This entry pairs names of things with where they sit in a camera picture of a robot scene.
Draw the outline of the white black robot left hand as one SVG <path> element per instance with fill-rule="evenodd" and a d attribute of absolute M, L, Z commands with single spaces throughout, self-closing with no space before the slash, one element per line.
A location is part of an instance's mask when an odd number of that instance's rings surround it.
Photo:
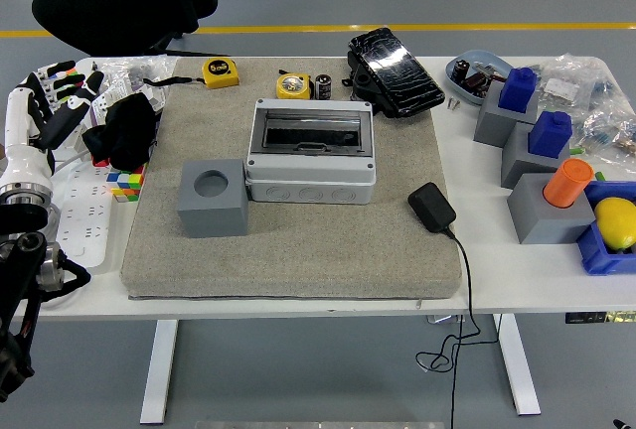
<path fill-rule="evenodd" d="M 82 122 L 99 95 L 104 74 L 87 74 L 74 61 L 29 73 L 10 92 L 5 116 L 7 168 L 1 185 L 46 186 L 54 173 L 51 154 Z"/>

